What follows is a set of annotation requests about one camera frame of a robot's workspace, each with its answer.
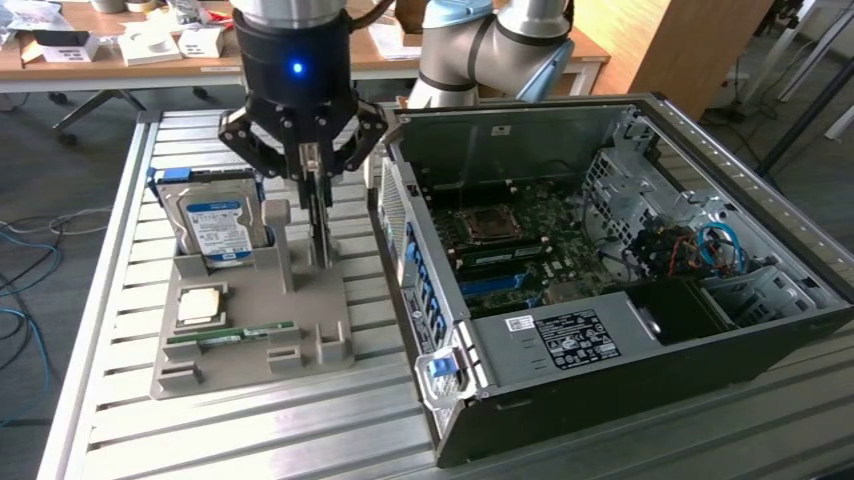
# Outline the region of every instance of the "motherboard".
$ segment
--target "motherboard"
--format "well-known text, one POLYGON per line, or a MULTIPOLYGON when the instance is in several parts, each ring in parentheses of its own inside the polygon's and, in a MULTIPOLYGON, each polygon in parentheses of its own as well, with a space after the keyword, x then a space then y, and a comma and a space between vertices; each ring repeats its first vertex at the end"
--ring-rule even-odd
POLYGON ((428 205, 472 318, 599 295, 612 275, 582 228, 579 189, 532 180, 430 192, 428 205))

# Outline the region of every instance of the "network cable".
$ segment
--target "network cable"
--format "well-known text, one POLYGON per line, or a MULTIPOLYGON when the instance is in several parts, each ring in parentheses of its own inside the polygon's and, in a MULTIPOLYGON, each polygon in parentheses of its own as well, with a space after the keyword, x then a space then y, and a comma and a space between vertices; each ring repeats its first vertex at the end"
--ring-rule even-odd
POLYGON ((44 347, 44 340, 41 338, 41 332, 39 330, 39 326, 36 325, 36 322, 33 322, 32 318, 20 310, 15 310, 12 308, 0 308, 0 313, 13 315, 27 323, 27 327, 32 332, 33 338, 36 339, 36 347, 41 355, 41 365, 44 367, 44 383, 41 387, 41 392, 39 393, 36 398, 27 405, 24 405, 12 415, 9 415, 4 420, 0 420, 0 428, 3 428, 7 425, 9 425, 12 422, 15 422, 17 419, 20 419, 27 413, 29 413, 29 411, 32 411, 39 406, 39 403, 51 392, 51 367, 48 362, 48 354, 44 347))
POLYGON ((29 288, 35 287, 41 281, 44 281, 44 279, 56 271, 56 269, 59 268, 59 264, 63 258, 63 254, 59 250, 59 248, 56 248, 52 245, 47 245, 43 243, 29 243, 29 242, 24 242, 23 240, 12 237, 8 233, 0 231, 0 238, 4 238, 5 240, 8 240, 9 242, 15 243, 16 245, 24 246, 24 247, 33 247, 33 248, 44 248, 49 251, 49 253, 53 254, 53 262, 51 263, 51 266, 48 267, 48 269, 45 270, 45 272, 41 274, 41 276, 39 276, 39 278, 36 278, 33 281, 31 281, 25 286, 15 289, 11 285, 5 285, 3 287, 3 289, 0 289, 0 297, 7 297, 9 295, 12 295, 13 293, 20 293, 24 290, 28 290, 29 288))

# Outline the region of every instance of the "aluminum table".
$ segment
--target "aluminum table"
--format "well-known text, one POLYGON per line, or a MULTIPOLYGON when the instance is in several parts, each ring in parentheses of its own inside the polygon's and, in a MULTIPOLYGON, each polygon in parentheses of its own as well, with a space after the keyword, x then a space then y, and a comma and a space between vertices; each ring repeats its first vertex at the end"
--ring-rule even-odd
MULTIPOLYGON (((218 118, 218 111, 141 114, 40 479, 778 479, 805 478, 854 458, 854 328, 846 327, 747 384, 436 469, 366 209, 364 179, 376 165, 364 168, 368 175, 343 176, 330 211, 356 365, 151 400, 175 239, 144 188, 145 170, 240 164, 216 140, 218 118)), ((295 198, 280 180, 266 189, 295 198)), ((307 218, 299 209, 292 215, 288 235, 298 237, 307 218)))

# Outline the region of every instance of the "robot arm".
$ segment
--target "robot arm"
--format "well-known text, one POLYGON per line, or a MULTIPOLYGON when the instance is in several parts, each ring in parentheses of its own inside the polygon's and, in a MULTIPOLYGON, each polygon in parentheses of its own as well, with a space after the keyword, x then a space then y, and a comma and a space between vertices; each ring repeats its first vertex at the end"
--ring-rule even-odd
POLYGON ((410 108, 474 105, 478 84, 526 102, 551 91, 572 52, 574 0, 431 0, 410 108))
POLYGON ((246 74, 246 106, 226 112, 219 138, 267 177, 296 182, 308 209, 312 256, 331 264, 326 209, 331 183, 362 165, 387 129, 382 110, 359 99, 350 82, 350 33, 379 18, 383 0, 350 18, 346 0, 232 0, 246 74), (355 135, 334 140, 352 118, 355 135), (279 152, 252 132, 258 125, 283 146, 279 152))

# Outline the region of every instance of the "white box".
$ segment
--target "white box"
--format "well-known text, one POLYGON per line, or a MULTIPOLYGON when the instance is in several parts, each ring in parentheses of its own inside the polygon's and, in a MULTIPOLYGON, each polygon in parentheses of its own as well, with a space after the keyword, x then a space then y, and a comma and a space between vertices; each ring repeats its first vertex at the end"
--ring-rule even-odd
POLYGON ((125 33, 119 37, 119 48, 128 67, 183 58, 172 35, 167 33, 125 33))
POLYGON ((226 43, 222 28, 184 30, 177 39, 177 48, 190 58, 219 58, 226 43))
POLYGON ((97 37, 89 32, 36 32, 44 61, 92 62, 97 53, 97 37))

